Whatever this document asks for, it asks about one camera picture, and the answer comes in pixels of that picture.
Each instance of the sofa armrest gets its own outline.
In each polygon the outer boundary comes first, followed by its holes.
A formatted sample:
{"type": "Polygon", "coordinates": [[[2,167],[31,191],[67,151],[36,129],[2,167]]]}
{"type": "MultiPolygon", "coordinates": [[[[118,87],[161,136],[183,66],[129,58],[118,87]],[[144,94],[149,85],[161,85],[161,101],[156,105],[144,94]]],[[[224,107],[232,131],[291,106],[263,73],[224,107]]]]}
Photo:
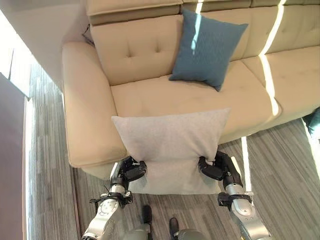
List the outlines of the sofa armrest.
{"type": "Polygon", "coordinates": [[[112,163],[127,155],[111,121],[117,111],[97,51],[84,42],[62,49],[65,127],[73,167],[112,163]]]}

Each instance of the light gray pillow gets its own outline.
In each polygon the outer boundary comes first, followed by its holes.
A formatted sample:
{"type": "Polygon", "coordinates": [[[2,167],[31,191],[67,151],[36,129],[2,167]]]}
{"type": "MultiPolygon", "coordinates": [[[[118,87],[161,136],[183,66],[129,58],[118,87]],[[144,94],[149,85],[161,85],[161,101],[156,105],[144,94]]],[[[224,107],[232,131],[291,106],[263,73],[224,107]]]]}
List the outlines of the light gray pillow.
{"type": "Polygon", "coordinates": [[[145,161],[147,174],[129,189],[144,194],[216,194],[218,182],[198,170],[200,156],[214,160],[229,109],[112,121],[128,154],[145,161]]]}

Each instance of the wall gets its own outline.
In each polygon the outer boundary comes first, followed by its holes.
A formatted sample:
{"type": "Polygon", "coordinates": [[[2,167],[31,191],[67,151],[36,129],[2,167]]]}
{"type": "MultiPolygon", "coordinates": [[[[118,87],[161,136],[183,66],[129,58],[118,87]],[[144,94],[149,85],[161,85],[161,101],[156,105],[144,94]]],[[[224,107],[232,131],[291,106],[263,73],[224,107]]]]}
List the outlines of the wall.
{"type": "Polygon", "coordinates": [[[62,87],[62,46],[83,41],[84,0],[0,0],[0,9],[52,80],[62,87]]]}
{"type": "Polygon", "coordinates": [[[0,73],[0,234],[23,239],[24,95],[0,73]]]}

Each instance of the throw pillow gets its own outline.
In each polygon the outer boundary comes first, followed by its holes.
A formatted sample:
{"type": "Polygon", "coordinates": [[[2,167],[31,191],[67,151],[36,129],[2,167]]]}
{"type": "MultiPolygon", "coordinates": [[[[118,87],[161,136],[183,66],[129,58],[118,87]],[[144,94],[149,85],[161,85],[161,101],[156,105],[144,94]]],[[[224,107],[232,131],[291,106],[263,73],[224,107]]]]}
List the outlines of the throw pillow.
{"type": "Polygon", "coordinates": [[[182,10],[183,34],[170,80],[202,81],[220,91],[228,64],[248,24],[182,10]]]}
{"type": "Polygon", "coordinates": [[[229,109],[112,121],[128,154],[145,161],[146,176],[129,189],[143,194],[216,194],[218,182],[198,170],[200,156],[213,161],[229,109]]]}

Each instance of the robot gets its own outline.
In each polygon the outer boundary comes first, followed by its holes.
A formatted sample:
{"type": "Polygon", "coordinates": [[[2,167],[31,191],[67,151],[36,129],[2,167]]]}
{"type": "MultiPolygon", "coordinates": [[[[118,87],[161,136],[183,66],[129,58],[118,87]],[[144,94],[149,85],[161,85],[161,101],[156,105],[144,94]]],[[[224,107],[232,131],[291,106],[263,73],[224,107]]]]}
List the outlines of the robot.
{"type": "MultiPolygon", "coordinates": [[[[213,165],[201,156],[198,161],[199,171],[209,178],[223,181],[226,192],[218,194],[218,204],[228,207],[231,218],[239,226],[242,240],[272,240],[271,234],[257,215],[252,200],[243,189],[241,176],[237,172],[231,158],[218,151],[213,165]]],[[[152,213],[149,206],[142,211],[143,224],[117,238],[113,235],[117,223],[121,222],[123,208],[133,202],[132,193],[128,190],[129,182],[143,177],[147,172],[145,162],[137,162],[131,156],[116,163],[110,177],[110,192],[104,193],[98,199],[90,200],[95,203],[96,216],[89,224],[82,240],[152,240],[152,213]]],[[[169,221],[172,240],[208,240],[203,234],[194,229],[179,229],[176,218],[169,221]]]]}

